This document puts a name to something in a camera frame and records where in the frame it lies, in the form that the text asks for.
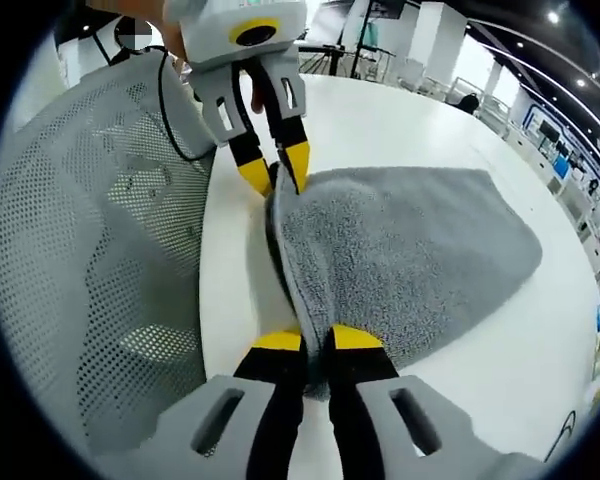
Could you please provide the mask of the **person's left hand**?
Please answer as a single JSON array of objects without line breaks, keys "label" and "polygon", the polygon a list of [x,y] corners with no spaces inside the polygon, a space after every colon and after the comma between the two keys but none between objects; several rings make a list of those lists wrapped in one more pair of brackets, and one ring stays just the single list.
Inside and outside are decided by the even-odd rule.
[{"label": "person's left hand", "polygon": [[166,49],[176,58],[187,62],[188,57],[184,46],[184,40],[178,22],[172,22],[168,19],[167,1],[163,2],[161,9],[161,22],[158,26],[161,33],[163,44]]}]

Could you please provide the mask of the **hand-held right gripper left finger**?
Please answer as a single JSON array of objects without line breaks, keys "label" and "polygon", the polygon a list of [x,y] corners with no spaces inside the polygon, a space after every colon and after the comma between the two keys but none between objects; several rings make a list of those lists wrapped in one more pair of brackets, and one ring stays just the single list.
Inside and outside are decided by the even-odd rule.
[{"label": "hand-held right gripper left finger", "polygon": [[160,414],[140,446],[96,464],[106,479],[285,479],[305,386],[301,333],[269,333],[233,375],[214,376]]}]

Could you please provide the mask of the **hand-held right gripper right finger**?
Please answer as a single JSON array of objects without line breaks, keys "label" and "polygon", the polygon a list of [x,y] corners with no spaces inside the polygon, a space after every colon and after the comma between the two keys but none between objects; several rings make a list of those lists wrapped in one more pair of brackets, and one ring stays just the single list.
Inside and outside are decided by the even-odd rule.
[{"label": "hand-held right gripper right finger", "polygon": [[329,418],[347,479],[535,479],[542,462],[501,453],[470,416],[416,376],[401,376],[370,333],[326,337]]}]

